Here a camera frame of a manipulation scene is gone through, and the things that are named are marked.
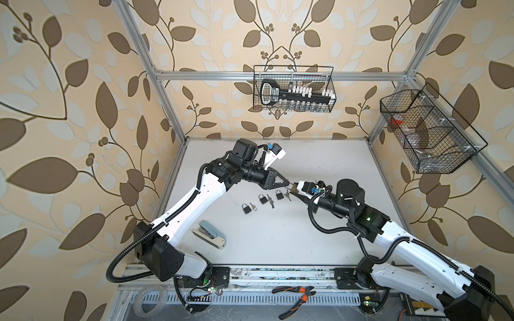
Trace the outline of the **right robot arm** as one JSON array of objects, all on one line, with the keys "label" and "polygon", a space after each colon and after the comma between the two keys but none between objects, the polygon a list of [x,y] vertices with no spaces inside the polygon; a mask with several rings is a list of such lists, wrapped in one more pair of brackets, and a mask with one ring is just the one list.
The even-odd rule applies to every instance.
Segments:
[{"label": "right robot arm", "polygon": [[408,233],[387,215],[365,204],[365,191],[351,179],[332,189],[300,181],[292,194],[307,205],[314,227],[324,234],[352,233],[370,278],[444,312],[449,320],[488,320],[494,304],[513,309],[495,294],[495,276],[442,254]]}]

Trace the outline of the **black padlock with keys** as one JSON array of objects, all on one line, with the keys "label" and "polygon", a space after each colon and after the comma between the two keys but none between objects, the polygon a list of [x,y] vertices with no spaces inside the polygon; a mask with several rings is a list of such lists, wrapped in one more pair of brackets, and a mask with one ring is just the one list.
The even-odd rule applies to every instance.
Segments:
[{"label": "black padlock with keys", "polygon": [[262,205],[269,203],[271,208],[274,209],[274,201],[269,195],[260,194],[258,198]]}]

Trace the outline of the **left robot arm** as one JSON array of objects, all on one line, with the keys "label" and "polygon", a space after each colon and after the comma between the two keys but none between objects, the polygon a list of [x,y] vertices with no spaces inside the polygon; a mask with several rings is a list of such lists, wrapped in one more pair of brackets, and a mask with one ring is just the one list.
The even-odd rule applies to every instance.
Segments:
[{"label": "left robot arm", "polygon": [[[106,279],[121,284],[156,276],[160,281],[189,277],[200,286],[212,282],[212,264],[202,254],[187,254],[177,246],[190,226],[218,198],[241,181],[256,183],[263,190],[289,186],[289,181],[272,164],[286,155],[277,143],[258,145],[239,139],[221,158],[203,164],[193,188],[169,211],[151,223],[136,226],[135,239],[107,267]],[[147,272],[115,276],[114,270],[129,253],[135,252]]]}]

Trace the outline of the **brass padlock shackle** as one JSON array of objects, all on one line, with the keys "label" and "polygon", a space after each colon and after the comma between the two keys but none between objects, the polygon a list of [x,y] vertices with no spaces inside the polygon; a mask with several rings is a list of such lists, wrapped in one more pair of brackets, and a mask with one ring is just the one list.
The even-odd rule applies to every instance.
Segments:
[{"label": "brass padlock shackle", "polygon": [[298,191],[297,191],[297,184],[296,183],[291,183],[290,186],[288,187],[288,190],[292,194],[297,194],[298,193]]}]

